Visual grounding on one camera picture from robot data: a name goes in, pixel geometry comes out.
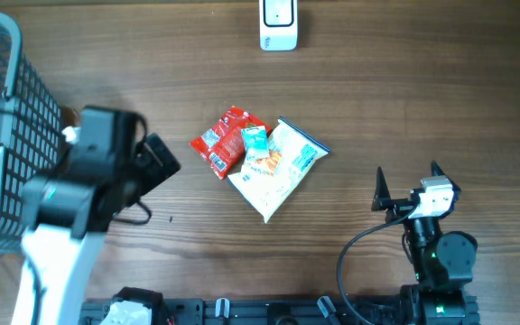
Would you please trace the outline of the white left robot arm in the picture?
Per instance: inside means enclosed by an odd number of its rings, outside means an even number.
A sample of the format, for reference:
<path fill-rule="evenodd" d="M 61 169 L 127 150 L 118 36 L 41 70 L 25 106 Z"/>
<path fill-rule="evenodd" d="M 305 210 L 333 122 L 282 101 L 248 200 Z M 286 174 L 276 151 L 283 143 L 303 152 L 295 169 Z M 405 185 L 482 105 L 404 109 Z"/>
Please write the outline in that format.
<path fill-rule="evenodd" d="M 76 324 L 112 222 L 181 168 L 136 112 L 84 107 L 56 165 L 23 186 L 24 256 L 14 324 Z"/>

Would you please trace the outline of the teal small packet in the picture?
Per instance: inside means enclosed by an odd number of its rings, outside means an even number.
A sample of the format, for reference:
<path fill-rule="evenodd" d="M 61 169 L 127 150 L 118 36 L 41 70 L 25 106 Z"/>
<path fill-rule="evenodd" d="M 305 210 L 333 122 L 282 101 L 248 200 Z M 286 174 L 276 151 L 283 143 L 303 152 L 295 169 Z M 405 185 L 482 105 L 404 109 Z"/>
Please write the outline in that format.
<path fill-rule="evenodd" d="M 257 161 L 270 156 L 268 137 L 263 125 L 244 128 L 241 130 L 241 136 L 247 161 Z"/>

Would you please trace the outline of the orange tissue pack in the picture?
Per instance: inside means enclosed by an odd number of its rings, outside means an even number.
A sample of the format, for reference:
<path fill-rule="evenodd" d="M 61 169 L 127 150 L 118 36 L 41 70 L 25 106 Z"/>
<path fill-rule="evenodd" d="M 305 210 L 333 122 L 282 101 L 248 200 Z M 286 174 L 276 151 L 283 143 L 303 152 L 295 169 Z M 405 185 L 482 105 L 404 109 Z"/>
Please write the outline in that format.
<path fill-rule="evenodd" d="M 254 161 L 245 161 L 242 173 L 258 173 L 261 175 L 274 176 L 276 169 L 282 159 L 282 154 L 275 150 L 269 151 L 270 156 Z"/>

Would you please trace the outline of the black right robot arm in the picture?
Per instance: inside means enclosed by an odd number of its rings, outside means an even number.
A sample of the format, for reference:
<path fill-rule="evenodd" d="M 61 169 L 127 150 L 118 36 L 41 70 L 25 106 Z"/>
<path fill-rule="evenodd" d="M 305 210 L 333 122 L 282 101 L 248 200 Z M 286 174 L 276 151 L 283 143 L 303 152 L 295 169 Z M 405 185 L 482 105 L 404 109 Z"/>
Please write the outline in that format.
<path fill-rule="evenodd" d="M 478 241 L 466 232 L 441 230 L 461 189 L 438 163 L 431 163 L 431 172 L 405 199 L 393 199 L 383 171 L 376 172 L 371 209 L 384 210 L 386 224 L 404 226 L 404 247 L 417 281 L 401 288 L 395 323 L 479 324 L 477 298 L 464 292 L 473 280 Z"/>

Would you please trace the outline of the red snack packet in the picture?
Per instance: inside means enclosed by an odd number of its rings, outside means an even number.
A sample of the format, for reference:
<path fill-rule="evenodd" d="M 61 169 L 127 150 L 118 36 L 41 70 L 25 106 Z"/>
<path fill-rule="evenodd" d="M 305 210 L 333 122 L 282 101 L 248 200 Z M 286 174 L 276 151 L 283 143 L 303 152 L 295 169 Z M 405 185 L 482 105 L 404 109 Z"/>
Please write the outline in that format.
<path fill-rule="evenodd" d="M 245 153 L 241 131 L 255 126 L 263 126 L 267 133 L 272 131 L 272 128 L 257 116 L 232 106 L 215 125 L 193 139 L 190 146 L 223 180 Z"/>

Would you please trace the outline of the yellow snack bag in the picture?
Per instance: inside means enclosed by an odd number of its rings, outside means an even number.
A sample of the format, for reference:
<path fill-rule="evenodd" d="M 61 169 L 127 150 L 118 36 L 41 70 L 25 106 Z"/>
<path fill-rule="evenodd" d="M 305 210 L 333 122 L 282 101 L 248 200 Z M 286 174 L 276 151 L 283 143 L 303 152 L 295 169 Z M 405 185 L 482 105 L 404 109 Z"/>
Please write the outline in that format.
<path fill-rule="evenodd" d="M 227 177 L 242 197 L 267 223 L 317 160 L 330 153 L 330 148 L 300 127 L 281 116 L 278 126 L 268 137 L 269 150 L 282 154 L 274 176 L 235 172 Z"/>

